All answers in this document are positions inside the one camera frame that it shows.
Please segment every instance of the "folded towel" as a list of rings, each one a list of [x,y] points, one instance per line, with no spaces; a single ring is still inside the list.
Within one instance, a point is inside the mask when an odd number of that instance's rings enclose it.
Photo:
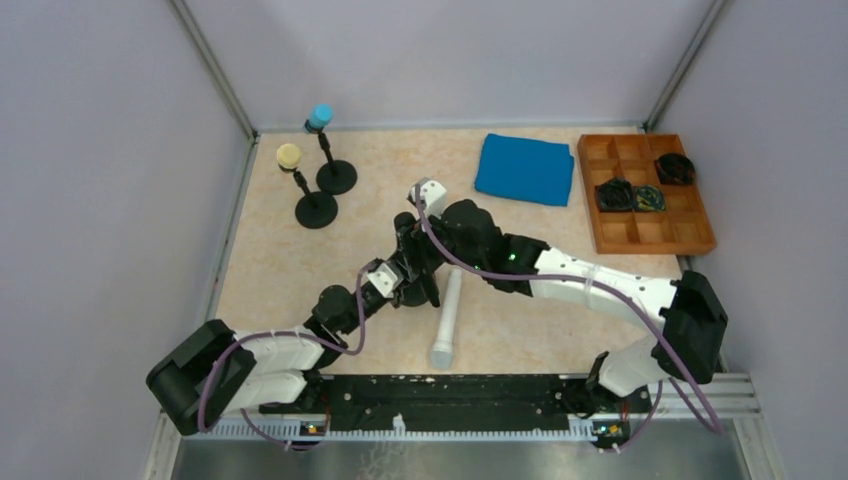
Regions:
[[[490,133],[483,141],[474,188],[496,197],[566,206],[574,157],[568,145]]]

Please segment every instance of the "white wall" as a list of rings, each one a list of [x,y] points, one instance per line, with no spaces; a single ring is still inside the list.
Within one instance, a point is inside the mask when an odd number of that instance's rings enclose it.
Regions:
[[[792,478],[845,478],[848,2],[735,2],[674,101],[730,317]]]
[[[189,0],[254,126],[642,123],[710,0]]]
[[[138,478],[246,141],[164,1],[2,2],[0,38],[0,478]]]

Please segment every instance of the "beige tabletop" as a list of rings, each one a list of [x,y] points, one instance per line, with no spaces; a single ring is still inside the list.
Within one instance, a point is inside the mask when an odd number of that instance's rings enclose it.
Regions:
[[[294,218],[302,193],[276,163],[277,148],[303,149],[301,171],[315,186],[324,164],[317,138],[305,133],[262,135],[218,304],[230,328],[285,329],[301,325],[325,287],[353,290],[357,270],[395,249],[392,220],[414,211],[406,201],[422,177],[441,182],[448,201],[473,199],[505,233],[548,242],[573,256],[646,276],[679,277],[672,255],[598,255],[592,245],[579,163],[568,207],[492,197],[474,190],[480,147],[488,133],[567,143],[580,135],[635,133],[635,128],[502,128],[473,130],[328,131],[336,158],[353,163],[359,181],[336,197],[339,216],[321,230]],[[436,273],[443,289],[449,267]],[[496,291],[464,273],[451,370],[429,365],[438,310],[384,307],[368,320],[365,351],[342,355],[326,373],[567,373],[587,372],[595,356],[646,333],[581,305]],[[348,343],[355,345],[358,332]]]

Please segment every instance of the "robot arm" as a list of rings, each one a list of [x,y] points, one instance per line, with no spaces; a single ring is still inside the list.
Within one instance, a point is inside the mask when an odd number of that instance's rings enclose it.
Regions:
[[[447,206],[446,198],[445,188],[430,179],[410,190],[409,200],[426,215],[432,232],[426,232],[424,223],[411,213],[395,217],[397,249],[386,260],[374,260],[365,274],[363,319],[354,294],[340,285],[327,287],[303,327],[246,342],[233,351],[209,398],[206,418],[268,403],[309,401],[304,397],[309,394],[309,383],[319,381],[317,369],[341,355],[324,345],[347,348],[342,335],[350,334],[360,321],[386,304],[398,308],[429,300],[433,306],[439,305],[433,273],[446,263],[447,256],[481,273],[490,272],[483,276],[497,290],[581,303],[645,328],[643,319],[622,301],[623,295],[647,314],[698,383],[712,380],[727,317],[702,275],[685,272],[681,280],[649,278],[585,262],[541,240],[503,234],[489,212],[473,201]],[[545,278],[553,275],[581,281]],[[207,322],[150,372],[148,387],[181,433],[197,432],[200,388],[213,362],[247,335],[250,333],[230,331],[220,320]],[[324,345],[311,339],[320,339]],[[594,390],[593,395],[625,397],[669,376],[683,378],[654,335],[649,335],[623,350],[602,353],[586,388]]]

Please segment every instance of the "white cylinder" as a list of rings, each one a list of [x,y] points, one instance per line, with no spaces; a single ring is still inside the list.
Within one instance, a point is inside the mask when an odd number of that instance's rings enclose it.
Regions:
[[[445,300],[439,319],[439,332],[433,349],[430,351],[430,363],[433,368],[446,370],[453,362],[453,332],[456,324],[456,308],[459,305],[459,291],[462,286],[462,270],[454,267],[448,277]]]

